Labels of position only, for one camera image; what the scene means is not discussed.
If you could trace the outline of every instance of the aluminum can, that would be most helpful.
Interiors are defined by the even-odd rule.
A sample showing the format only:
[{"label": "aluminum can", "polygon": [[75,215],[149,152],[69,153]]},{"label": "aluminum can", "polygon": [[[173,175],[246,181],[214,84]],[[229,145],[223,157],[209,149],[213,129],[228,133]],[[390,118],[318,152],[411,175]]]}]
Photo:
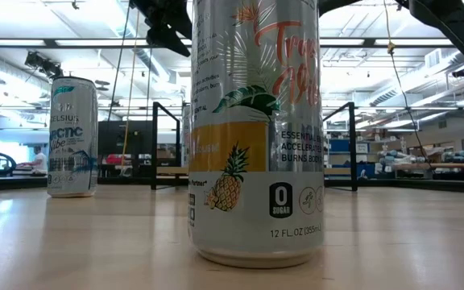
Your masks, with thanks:
[{"label": "aluminum can", "polygon": [[91,197],[97,187],[97,93],[92,81],[53,81],[48,194]]},{"label": "aluminum can", "polygon": [[195,0],[188,231],[237,267],[323,243],[317,2]]}]

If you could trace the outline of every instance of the energy drink can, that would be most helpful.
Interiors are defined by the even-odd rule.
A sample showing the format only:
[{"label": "energy drink can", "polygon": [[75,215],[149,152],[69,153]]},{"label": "energy drink can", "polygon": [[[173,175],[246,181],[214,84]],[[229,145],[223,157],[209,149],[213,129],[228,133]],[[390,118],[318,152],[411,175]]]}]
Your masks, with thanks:
[{"label": "energy drink can", "polygon": [[317,1],[193,3],[190,238],[218,263],[304,263],[324,233]]},{"label": "energy drink can", "polygon": [[90,197],[97,185],[97,93],[92,81],[53,81],[48,194]]}]

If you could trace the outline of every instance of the can lid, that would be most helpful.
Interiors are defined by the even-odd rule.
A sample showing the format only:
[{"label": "can lid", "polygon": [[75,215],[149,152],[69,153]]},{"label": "can lid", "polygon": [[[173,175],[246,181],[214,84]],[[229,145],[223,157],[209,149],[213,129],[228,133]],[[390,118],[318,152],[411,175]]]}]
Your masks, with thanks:
[{"label": "can lid", "polygon": [[88,81],[94,85],[93,81],[85,79],[83,77],[55,77],[53,81],[60,80],[60,79],[75,79],[75,80],[80,80],[80,81]]}]

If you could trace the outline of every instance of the pineapple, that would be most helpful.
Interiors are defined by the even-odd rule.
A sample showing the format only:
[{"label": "pineapple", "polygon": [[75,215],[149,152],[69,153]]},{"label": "pineapple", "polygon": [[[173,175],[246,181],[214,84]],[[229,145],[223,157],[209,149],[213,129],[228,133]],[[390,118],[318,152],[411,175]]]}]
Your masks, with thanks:
[{"label": "pineapple", "polygon": [[239,149],[238,143],[235,144],[226,161],[223,175],[210,189],[205,205],[208,205],[211,209],[218,208],[228,212],[238,204],[241,183],[244,182],[239,173],[246,172],[244,168],[248,165],[246,162],[248,149]]}]

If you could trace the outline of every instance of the wooden table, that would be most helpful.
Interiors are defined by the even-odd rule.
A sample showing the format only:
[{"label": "wooden table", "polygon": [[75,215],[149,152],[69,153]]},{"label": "wooden table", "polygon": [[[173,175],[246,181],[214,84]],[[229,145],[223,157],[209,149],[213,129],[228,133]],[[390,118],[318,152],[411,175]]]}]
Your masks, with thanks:
[{"label": "wooden table", "polygon": [[0,192],[0,289],[464,290],[464,193],[328,188],[321,250],[264,271],[200,257],[187,195],[133,185],[82,199]]}]

